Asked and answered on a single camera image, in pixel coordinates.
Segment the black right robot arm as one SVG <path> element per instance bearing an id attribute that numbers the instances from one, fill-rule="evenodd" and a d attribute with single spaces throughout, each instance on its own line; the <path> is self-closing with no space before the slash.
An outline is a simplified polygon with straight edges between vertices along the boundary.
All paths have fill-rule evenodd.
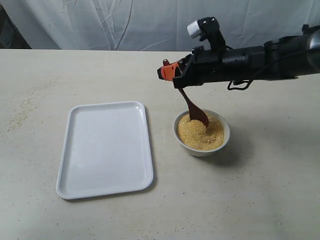
<path id="1" fill-rule="evenodd" d="M 228 82 L 228 90 L 246 90 L 254 80 L 292 80 L 320 72 L 320 27 L 305 24 L 301 35 L 264 45 L 223 51 L 202 46 L 157 70 L 158 78 L 176 89 Z"/>

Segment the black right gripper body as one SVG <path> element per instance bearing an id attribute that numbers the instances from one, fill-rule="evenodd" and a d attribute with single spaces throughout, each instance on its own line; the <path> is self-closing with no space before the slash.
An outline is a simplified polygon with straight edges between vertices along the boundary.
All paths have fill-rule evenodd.
<path id="1" fill-rule="evenodd" d="M 173 85 L 176 89 L 202 86 L 206 83 L 225 81 L 222 74 L 225 50 L 205 50 L 198 46 L 191 54 L 177 61 L 178 69 L 174 72 Z"/>

